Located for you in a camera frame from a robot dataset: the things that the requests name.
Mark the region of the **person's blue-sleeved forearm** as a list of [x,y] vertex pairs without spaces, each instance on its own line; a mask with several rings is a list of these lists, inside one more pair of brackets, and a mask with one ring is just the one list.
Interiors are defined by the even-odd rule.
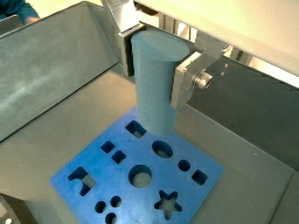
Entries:
[[0,20],[15,15],[23,25],[36,22],[40,16],[25,0],[0,0]]

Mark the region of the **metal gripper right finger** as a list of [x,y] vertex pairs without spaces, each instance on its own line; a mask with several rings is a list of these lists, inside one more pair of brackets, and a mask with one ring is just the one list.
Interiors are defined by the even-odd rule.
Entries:
[[208,88],[212,76],[205,72],[220,56],[229,49],[229,45],[201,31],[196,33],[193,52],[174,68],[172,79],[170,106],[177,109],[192,97],[194,88]]

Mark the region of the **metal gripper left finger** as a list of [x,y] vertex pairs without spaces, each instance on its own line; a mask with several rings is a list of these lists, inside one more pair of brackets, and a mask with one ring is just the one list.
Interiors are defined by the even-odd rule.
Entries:
[[104,6],[104,30],[124,75],[133,75],[133,56],[130,38],[145,27],[138,23],[133,0],[100,0]]

